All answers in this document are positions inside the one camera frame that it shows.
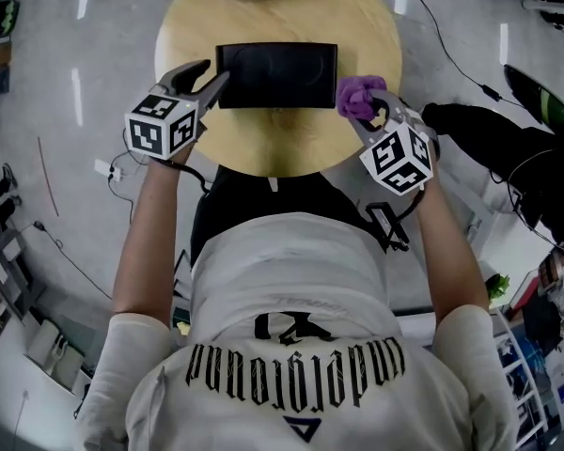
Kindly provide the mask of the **small green potted plant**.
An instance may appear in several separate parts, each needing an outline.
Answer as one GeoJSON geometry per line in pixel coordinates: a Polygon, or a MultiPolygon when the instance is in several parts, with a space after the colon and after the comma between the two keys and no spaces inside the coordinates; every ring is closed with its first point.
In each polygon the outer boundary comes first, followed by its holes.
{"type": "Polygon", "coordinates": [[[495,273],[485,281],[489,300],[501,298],[505,295],[509,287],[509,277],[500,273],[495,273]]]}

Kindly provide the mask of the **person's left forearm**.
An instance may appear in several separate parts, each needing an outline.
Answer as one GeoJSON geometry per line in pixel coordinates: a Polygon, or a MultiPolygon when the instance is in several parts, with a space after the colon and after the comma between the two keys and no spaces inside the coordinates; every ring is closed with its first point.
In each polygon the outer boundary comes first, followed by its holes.
{"type": "Polygon", "coordinates": [[[117,314],[167,324],[173,303],[180,172],[151,162],[124,242],[113,290],[117,314]]]}

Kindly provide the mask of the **white power strip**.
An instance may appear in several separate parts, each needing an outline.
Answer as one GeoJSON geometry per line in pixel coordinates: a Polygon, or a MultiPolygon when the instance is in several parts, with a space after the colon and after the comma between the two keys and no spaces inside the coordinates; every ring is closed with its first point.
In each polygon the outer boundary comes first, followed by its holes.
{"type": "Polygon", "coordinates": [[[94,170],[107,179],[113,179],[114,181],[120,181],[121,179],[121,169],[106,161],[96,159],[94,161],[94,170]]]}

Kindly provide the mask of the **white metal rack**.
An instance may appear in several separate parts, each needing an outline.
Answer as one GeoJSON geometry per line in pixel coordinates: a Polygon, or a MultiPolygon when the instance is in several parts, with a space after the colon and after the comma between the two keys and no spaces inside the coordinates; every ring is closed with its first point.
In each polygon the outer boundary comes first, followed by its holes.
{"type": "Polygon", "coordinates": [[[549,430],[539,388],[509,323],[498,309],[491,310],[493,338],[518,412],[516,450],[549,430]]]}

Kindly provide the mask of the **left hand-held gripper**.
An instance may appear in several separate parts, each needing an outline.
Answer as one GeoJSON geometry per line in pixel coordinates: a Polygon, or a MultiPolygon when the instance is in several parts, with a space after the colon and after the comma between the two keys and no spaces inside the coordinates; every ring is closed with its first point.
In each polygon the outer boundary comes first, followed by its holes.
{"type": "Polygon", "coordinates": [[[200,138],[207,130],[201,118],[219,101],[230,77],[228,71],[219,73],[193,92],[196,81],[210,66],[209,59],[202,59],[168,71],[125,114],[130,150],[169,160],[200,138]]]}

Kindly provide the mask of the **person's black trousers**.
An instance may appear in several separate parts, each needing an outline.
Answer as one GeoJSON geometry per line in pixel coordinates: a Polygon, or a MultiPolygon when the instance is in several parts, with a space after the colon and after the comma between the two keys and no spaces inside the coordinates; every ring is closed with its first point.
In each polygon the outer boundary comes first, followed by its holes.
{"type": "Polygon", "coordinates": [[[273,191],[269,180],[220,166],[209,192],[199,200],[190,239],[194,265],[206,242],[253,219],[303,212],[340,221],[366,231],[377,242],[382,230],[362,217],[348,196],[322,174],[281,178],[273,191]]]}

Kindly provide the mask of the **black green backpack shell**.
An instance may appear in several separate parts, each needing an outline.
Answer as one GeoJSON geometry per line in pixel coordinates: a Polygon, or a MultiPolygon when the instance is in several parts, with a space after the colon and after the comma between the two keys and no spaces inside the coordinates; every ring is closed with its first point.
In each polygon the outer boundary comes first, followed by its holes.
{"type": "Polygon", "coordinates": [[[504,76],[513,97],[531,116],[552,131],[564,130],[564,101],[561,98],[509,64],[504,66],[504,76]]]}

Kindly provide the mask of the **purple cloth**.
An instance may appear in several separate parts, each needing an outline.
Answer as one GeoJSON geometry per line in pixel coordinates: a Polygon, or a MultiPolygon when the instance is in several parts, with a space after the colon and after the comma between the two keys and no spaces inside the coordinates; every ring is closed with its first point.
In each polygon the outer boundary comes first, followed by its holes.
{"type": "Polygon", "coordinates": [[[383,77],[364,75],[341,78],[337,84],[337,112],[345,118],[373,120],[378,112],[372,106],[372,90],[387,90],[383,77]]]}

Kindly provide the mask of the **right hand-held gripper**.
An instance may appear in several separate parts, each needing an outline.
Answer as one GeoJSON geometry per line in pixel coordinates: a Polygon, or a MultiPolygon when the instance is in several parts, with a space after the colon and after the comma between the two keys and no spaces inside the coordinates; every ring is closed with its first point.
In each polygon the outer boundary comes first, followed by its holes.
{"type": "Polygon", "coordinates": [[[434,175],[438,137],[422,116],[406,107],[395,93],[371,89],[371,108],[379,125],[368,120],[348,120],[363,143],[358,152],[361,164],[372,179],[397,196],[422,190],[434,175]]]}

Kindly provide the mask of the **black rectangular box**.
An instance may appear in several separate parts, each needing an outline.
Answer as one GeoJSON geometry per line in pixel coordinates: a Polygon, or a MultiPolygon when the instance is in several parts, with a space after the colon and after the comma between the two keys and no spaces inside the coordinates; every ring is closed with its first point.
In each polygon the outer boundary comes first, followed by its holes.
{"type": "Polygon", "coordinates": [[[252,42],[215,47],[216,72],[229,73],[222,109],[333,109],[337,46],[252,42]]]}

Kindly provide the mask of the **person's right forearm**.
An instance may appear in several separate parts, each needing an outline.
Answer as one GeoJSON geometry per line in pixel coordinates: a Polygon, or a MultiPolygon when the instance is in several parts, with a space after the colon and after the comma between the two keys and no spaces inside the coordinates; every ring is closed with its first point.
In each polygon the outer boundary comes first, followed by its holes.
{"type": "Polygon", "coordinates": [[[437,178],[426,183],[416,213],[436,320],[464,305],[487,311],[488,292],[478,262],[437,178]]]}

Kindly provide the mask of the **round wooden table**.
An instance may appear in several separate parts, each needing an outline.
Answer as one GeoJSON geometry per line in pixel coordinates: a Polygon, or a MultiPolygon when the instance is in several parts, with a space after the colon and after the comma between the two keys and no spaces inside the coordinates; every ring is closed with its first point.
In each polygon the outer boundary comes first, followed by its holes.
{"type": "MultiPolygon", "coordinates": [[[[156,77],[213,59],[219,44],[321,42],[338,49],[339,76],[379,75],[400,87],[400,37],[383,0],[173,0],[155,48],[156,77]]],[[[222,166],[262,177],[320,172],[362,143],[335,110],[212,109],[195,149],[222,166]]]]}

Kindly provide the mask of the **person's white printed t-shirt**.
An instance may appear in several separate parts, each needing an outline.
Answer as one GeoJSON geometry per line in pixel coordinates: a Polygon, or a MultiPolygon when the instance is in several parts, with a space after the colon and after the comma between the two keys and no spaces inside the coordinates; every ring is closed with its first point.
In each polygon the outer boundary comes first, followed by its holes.
{"type": "Polygon", "coordinates": [[[183,348],[114,316],[75,451],[514,451],[489,313],[451,311],[425,350],[384,303],[366,232],[306,213],[210,239],[183,348]]]}

